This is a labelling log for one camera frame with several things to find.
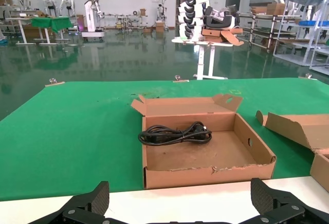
open cardboard box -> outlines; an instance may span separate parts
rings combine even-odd
[[[241,97],[219,94],[201,98],[139,98],[141,101],[134,100],[132,107],[143,115],[143,130],[153,125],[186,129],[200,121],[212,131],[211,141],[203,145],[143,145],[146,189],[272,177],[276,157],[236,113]]]
[[[329,191],[329,115],[263,115],[256,117],[266,128],[315,153],[311,176]]]

green tablecloth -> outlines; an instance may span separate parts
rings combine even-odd
[[[72,82],[44,88],[0,122],[0,200],[80,194],[101,180],[111,192],[142,190],[142,118],[132,100],[217,93],[244,98],[238,113],[276,154],[274,178],[309,175],[313,153],[261,127],[255,113],[329,113],[329,86],[319,81]]]
[[[40,28],[52,28],[53,32],[58,33],[61,29],[71,28],[73,25],[69,17],[34,17],[32,26]]]

white desk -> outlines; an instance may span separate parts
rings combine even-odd
[[[215,76],[213,76],[215,46],[232,47],[233,44],[230,44],[230,43],[213,43],[213,42],[194,42],[194,41],[191,41],[191,40],[182,40],[180,38],[175,38],[171,41],[173,43],[200,45],[199,61],[198,61],[198,65],[197,65],[197,74],[196,74],[196,79],[197,80],[202,80],[203,78],[205,78],[205,79],[220,79],[220,80],[221,79],[227,79],[227,78],[224,78],[224,77],[215,77]],[[211,47],[208,75],[204,75],[205,46]]]
[[[11,17],[11,18],[6,18],[6,20],[17,20],[19,22],[21,33],[22,33],[22,37],[23,37],[23,43],[16,43],[16,45],[35,45],[35,43],[28,43],[26,41],[26,37],[25,37],[25,33],[24,33],[24,28],[22,26],[22,21],[23,20],[31,20],[30,18]],[[39,28],[40,38],[37,38],[37,39],[34,39],[34,40],[35,41],[47,41],[47,43],[40,43],[39,45],[41,45],[41,46],[56,46],[56,45],[58,45],[58,43],[51,43],[50,42],[49,34],[48,34],[48,29],[47,28],[44,28],[44,30],[45,30],[46,38],[45,39],[43,38],[42,32],[41,32],[41,28]],[[64,39],[63,38],[63,30],[60,30],[60,35],[61,35],[61,38],[60,39],[56,39],[57,41],[69,41],[69,39]]]
[[[311,207],[329,212],[329,193],[312,177],[265,182],[271,188],[292,192]],[[0,222],[29,223],[57,211],[69,199],[70,197],[54,197],[0,202]],[[250,182],[240,182],[110,193],[109,209],[105,217],[129,224],[169,221],[240,223],[256,215],[258,212],[250,200]]]

cardboard piece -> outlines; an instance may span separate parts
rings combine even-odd
[[[266,128],[315,153],[310,174],[329,191],[329,114],[263,115],[257,111],[256,117]]]
[[[205,41],[206,42],[213,42],[213,43],[223,43],[226,42],[226,39],[223,38],[222,36],[205,36]]]
[[[272,177],[276,157],[236,113],[241,97],[219,94],[201,98],[139,98],[140,101],[133,101],[132,107],[143,115],[143,130],[156,124],[186,129],[201,121],[212,131],[212,140],[203,145],[190,142],[143,145],[146,189]]]
[[[267,5],[267,15],[283,15],[285,4],[271,3]]]
[[[251,7],[252,14],[266,13],[267,7]]]
[[[0,0],[0,6],[4,6],[5,5],[5,0]]]
[[[233,44],[234,46],[241,46],[244,44],[244,42],[242,41],[239,41],[239,39],[236,38],[235,35],[233,35],[230,31],[228,30],[223,30],[222,31],[222,36],[225,37],[225,39]]]

cardboard box flap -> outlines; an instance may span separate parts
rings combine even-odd
[[[212,99],[214,100],[214,103],[216,103],[217,105],[225,107],[233,112],[236,112],[243,98],[225,94],[223,96],[216,95]]]
[[[329,148],[329,115],[275,115],[257,111],[256,117],[266,128],[312,151]]]
[[[236,112],[242,102],[242,97],[232,95],[216,95],[200,98],[154,98],[146,99],[139,96],[132,107],[144,116],[173,116],[209,113]]]

